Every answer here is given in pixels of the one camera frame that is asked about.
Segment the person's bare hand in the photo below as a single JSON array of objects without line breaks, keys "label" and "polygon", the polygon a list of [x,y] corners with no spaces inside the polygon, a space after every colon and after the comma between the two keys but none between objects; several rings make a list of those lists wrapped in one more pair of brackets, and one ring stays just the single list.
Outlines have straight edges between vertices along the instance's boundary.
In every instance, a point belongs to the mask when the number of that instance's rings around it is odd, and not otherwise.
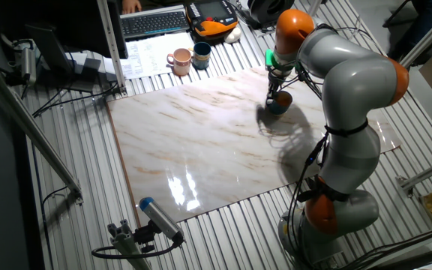
[{"label": "person's bare hand", "polygon": [[132,14],[142,10],[142,5],[139,0],[122,0],[121,4],[123,14]]}]

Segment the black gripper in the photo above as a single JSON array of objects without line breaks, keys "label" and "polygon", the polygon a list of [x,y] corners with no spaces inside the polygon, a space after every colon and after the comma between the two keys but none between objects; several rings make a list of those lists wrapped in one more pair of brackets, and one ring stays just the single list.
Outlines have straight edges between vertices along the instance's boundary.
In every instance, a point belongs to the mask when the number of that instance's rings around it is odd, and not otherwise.
[{"label": "black gripper", "polygon": [[268,70],[268,94],[265,100],[266,105],[270,105],[273,100],[276,100],[276,98],[278,97],[278,92],[281,90],[281,86],[284,84],[286,78],[289,75],[289,71],[281,71],[278,69]]}]

